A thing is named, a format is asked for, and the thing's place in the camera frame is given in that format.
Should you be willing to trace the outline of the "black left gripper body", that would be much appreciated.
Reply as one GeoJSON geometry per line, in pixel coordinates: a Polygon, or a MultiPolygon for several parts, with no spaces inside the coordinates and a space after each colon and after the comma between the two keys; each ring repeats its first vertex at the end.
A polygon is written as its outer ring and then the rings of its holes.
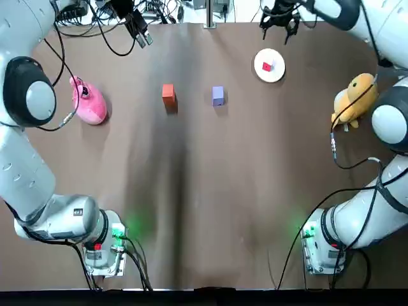
{"type": "Polygon", "coordinates": [[[133,21],[134,1],[133,0],[111,0],[109,1],[112,10],[125,23],[133,21]]]}

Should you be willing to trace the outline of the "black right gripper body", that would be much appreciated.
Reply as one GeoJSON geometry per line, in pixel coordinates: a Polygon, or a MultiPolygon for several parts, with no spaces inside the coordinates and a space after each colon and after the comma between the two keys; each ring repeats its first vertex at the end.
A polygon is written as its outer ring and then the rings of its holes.
{"type": "Polygon", "coordinates": [[[264,7],[264,15],[267,17],[299,17],[299,7],[300,4],[296,1],[276,0],[272,8],[264,7]]]}

